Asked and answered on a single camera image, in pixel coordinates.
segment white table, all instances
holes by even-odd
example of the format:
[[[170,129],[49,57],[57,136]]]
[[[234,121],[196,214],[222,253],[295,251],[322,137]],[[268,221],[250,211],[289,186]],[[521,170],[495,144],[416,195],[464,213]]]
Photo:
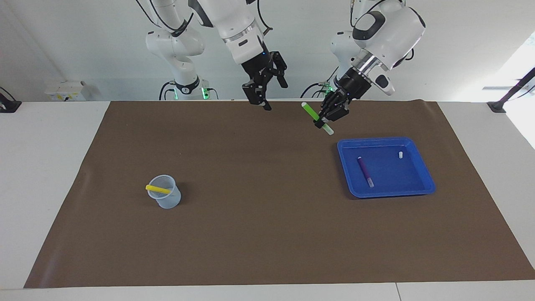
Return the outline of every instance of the white table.
[[[22,289],[108,105],[0,115],[0,300],[535,300],[535,281]],[[535,150],[486,104],[440,108],[535,266]]]

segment plastic tray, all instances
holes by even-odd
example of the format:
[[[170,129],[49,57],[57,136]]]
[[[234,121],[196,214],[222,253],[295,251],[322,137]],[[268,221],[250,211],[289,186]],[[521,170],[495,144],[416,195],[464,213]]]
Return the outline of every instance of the plastic tray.
[[[399,197],[435,192],[435,184],[415,143],[407,137],[346,139],[338,152],[351,193],[358,198]],[[371,188],[357,158],[362,157]]]

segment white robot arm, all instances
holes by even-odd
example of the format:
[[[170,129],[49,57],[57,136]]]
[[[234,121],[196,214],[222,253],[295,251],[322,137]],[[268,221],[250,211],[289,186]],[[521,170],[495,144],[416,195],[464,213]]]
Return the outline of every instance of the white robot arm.
[[[392,95],[388,71],[405,60],[424,32],[423,19],[401,0],[378,1],[358,19],[352,32],[339,32],[331,50],[339,59],[340,72],[349,68],[335,78],[337,90],[325,96],[315,125],[321,128],[347,115],[351,101],[360,99],[371,85]]]
[[[255,0],[188,0],[202,26],[214,27],[230,50],[234,61],[249,75],[242,85],[251,104],[271,110],[265,97],[268,82],[275,76],[282,88],[286,63],[279,52],[269,52],[264,34],[247,5]]]
[[[153,20],[160,29],[149,32],[147,48],[165,60],[174,76],[171,82],[181,100],[207,99],[208,82],[197,75],[189,56],[204,52],[204,41],[196,30],[188,28],[176,7],[176,0],[148,0]]]

